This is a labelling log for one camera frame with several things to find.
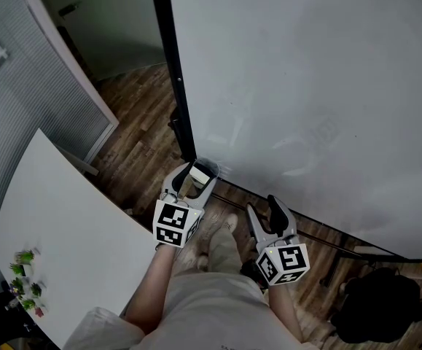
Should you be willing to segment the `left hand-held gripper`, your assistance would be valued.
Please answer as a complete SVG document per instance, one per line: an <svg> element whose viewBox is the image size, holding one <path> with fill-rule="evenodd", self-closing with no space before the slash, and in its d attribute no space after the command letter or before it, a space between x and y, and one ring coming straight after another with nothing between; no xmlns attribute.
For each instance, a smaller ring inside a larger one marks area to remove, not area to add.
<svg viewBox="0 0 422 350"><path fill-rule="evenodd" d="M178 198L192 163L175 168L163 180L162 193L156 201L152 229L155 240L177 248L184 248L199 228L204 207L216 185L215 175L194 175L195 198Z"/></svg>

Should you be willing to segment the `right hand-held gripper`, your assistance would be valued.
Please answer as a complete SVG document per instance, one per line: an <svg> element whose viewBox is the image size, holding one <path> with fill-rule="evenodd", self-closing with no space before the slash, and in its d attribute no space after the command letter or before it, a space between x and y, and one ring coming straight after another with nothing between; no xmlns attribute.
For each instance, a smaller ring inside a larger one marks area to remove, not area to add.
<svg viewBox="0 0 422 350"><path fill-rule="evenodd" d="M274 195L267 197L270 207L269 228L279 238L297 236L297 223L288 207ZM249 232L256 242L267 241L270 234L263 227L260 215L251 204L246 204ZM300 280L309 270L306 244L293 244L292 239L279 239L259 252L257 267L269 286L289 284Z"/></svg>

